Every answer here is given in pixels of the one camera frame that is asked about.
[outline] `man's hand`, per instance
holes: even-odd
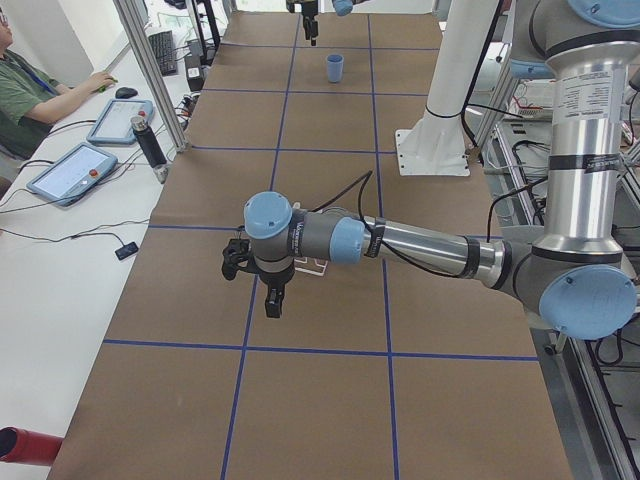
[[[84,82],[78,85],[77,88],[82,88],[88,92],[97,92],[100,89],[110,87],[114,83],[116,83],[116,79],[113,78],[110,73],[98,72],[87,78]]]

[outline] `white support column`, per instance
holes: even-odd
[[[428,110],[396,132],[401,175],[468,176],[460,116],[499,0],[454,0],[431,83]]]
[[[131,49],[133,50],[140,70],[151,89],[155,107],[160,112],[165,127],[171,136],[171,141],[177,152],[183,152],[187,148],[187,139],[176,117],[175,108],[171,97],[162,79],[160,68],[151,50],[151,45],[144,33],[142,18],[135,0],[113,0],[124,31],[127,33]]]

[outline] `red cylinder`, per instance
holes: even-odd
[[[62,438],[21,428],[0,430],[0,460],[27,465],[53,465]]]

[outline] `black cylinder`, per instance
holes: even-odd
[[[164,153],[162,153],[162,149],[158,144],[158,139],[155,133],[153,133],[153,130],[151,130],[151,127],[149,127],[146,119],[140,115],[136,115],[131,118],[131,126],[133,127],[133,134],[140,144],[142,153],[147,157],[151,168],[167,163],[167,159],[164,157]]]

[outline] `computer mouse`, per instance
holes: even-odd
[[[135,97],[137,94],[138,91],[131,87],[120,87],[116,90],[116,98],[131,98]]]

